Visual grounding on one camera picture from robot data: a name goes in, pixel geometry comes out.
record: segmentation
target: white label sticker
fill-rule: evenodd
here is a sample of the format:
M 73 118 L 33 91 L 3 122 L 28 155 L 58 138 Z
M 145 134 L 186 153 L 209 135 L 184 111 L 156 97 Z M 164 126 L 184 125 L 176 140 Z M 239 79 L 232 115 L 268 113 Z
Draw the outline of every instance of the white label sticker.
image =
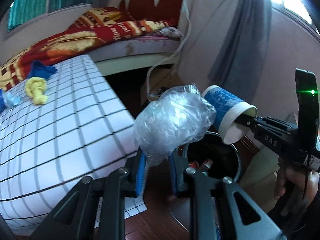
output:
M 303 165 L 307 166 L 307 163 L 308 163 L 308 155 L 307 155 Z M 319 167 L 320 167 L 320 159 L 318 159 L 314 155 L 311 155 L 310 162 L 309 162 L 309 168 L 314 171 L 318 171 Z

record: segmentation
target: checkered tablecloth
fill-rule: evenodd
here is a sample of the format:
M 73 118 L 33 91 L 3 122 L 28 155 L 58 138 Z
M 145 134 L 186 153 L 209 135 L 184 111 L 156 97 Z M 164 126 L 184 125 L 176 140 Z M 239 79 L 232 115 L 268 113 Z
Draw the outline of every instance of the checkered tablecloth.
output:
M 91 58 L 55 66 L 45 105 L 32 103 L 24 81 L 10 90 L 21 103 L 0 114 L 0 213 L 18 235 L 30 234 L 81 177 L 105 177 L 137 150 L 134 119 Z M 144 210 L 142 197 L 125 200 L 125 217 Z

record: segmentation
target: yellow cloth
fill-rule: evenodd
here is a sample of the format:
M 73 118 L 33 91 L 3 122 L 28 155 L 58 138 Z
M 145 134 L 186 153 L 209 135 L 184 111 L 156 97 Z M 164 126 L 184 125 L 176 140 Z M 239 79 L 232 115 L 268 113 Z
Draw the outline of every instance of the yellow cloth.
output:
M 32 98 L 32 101 L 36 105 L 44 105 L 47 102 L 48 96 L 43 94 L 43 92 L 46 90 L 46 81 L 44 78 L 29 78 L 25 89 L 26 94 Z

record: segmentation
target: white cable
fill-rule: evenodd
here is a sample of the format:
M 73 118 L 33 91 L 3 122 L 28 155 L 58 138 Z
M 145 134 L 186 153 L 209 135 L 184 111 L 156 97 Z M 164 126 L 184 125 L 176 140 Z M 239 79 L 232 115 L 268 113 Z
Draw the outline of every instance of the white cable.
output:
M 186 18 L 187 18 L 187 21 L 188 21 L 188 32 L 187 32 L 187 35 L 184 37 L 184 39 L 182 40 L 182 42 L 180 43 L 179 47 L 177 47 L 177 49 L 175 50 L 175 52 L 168 58 L 165 58 L 161 61 L 159 61 L 157 64 L 154 64 L 151 68 L 149 68 L 148 70 L 148 73 L 147 73 L 147 98 L 149 97 L 150 95 L 150 83 L 149 83 L 149 79 L 150 79 L 150 74 L 151 72 L 156 68 L 158 67 L 159 65 L 161 65 L 163 62 L 169 60 L 169 59 L 172 59 L 173 57 L 175 57 L 178 52 L 182 49 L 183 45 L 186 43 L 186 41 L 188 40 L 189 36 L 190 36 L 190 33 L 191 33 L 191 21 L 190 21 L 190 18 L 189 18 L 189 10 L 188 10 L 188 6 L 187 6 L 187 2 L 186 0 L 183 0 L 183 5 L 186 9 Z

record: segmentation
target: metal bolt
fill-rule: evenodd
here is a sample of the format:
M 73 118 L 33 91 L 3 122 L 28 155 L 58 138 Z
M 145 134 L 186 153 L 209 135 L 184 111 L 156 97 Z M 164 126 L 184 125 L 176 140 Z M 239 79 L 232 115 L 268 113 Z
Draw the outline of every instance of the metal bolt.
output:
M 127 174 L 129 172 L 129 169 L 126 168 L 126 167 L 121 167 L 121 168 L 118 169 L 118 172 L 120 174 Z
M 231 184 L 231 183 L 232 183 L 232 178 L 230 178 L 230 177 L 224 177 L 224 178 L 222 179 L 222 181 L 223 181 L 223 183 L 225 183 L 225 184 Z
M 192 168 L 192 167 L 188 167 L 188 168 L 186 168 L 186 173 L 195 174 L 196 173 L 196 169 Z
M 90 176 L 85 176 L 81 179 L 81 182 L 84 184 L 88 184 L 88 183 L 90 183 L 91 180 L 92 180 L 92 178 Z

